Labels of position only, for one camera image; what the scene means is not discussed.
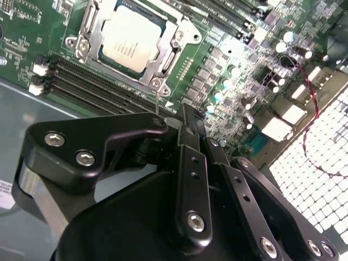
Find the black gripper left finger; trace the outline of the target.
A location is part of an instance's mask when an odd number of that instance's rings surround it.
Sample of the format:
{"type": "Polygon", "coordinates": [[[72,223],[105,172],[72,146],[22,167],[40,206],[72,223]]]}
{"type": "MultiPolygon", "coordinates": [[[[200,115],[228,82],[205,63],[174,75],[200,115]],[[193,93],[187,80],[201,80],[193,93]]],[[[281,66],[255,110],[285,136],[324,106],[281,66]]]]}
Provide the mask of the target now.
{"type": "Polygon", "coordinates": [[[207,161],[200,151],[205,133],[203,114],[188,104],[165,119],[133,113],[35,123],[24,136],[13,196],[61,237],[95,204],[99,181],[156,165],[175,181],[174,241],[205,247],[213,235],[207,161]]]}

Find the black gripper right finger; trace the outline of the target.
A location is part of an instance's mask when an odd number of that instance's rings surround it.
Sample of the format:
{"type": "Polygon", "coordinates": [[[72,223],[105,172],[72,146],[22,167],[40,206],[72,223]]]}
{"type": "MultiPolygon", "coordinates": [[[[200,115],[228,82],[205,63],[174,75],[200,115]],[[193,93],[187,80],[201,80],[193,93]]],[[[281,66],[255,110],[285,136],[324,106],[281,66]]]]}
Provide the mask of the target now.
{"type": "Polygon", "coordinates": [[[229,160],[195,111],[208,158],[213,240],[197,260],[338,260],[333,244],[247,159],[229,160]]]}

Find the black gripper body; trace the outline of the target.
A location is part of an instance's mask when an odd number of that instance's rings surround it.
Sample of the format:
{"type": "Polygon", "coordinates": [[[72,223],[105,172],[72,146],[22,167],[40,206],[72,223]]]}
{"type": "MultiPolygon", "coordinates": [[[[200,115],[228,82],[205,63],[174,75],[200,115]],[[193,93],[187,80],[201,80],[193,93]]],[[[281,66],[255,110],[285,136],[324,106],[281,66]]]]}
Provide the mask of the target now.
{"type": "Polygon", "coordinates": [[[76,216],[66,227],[55,260],[255,260],[231,204],[210,190],[211,243],[187,255],[170,239],[176,176],[150,174],[76,216]]]}

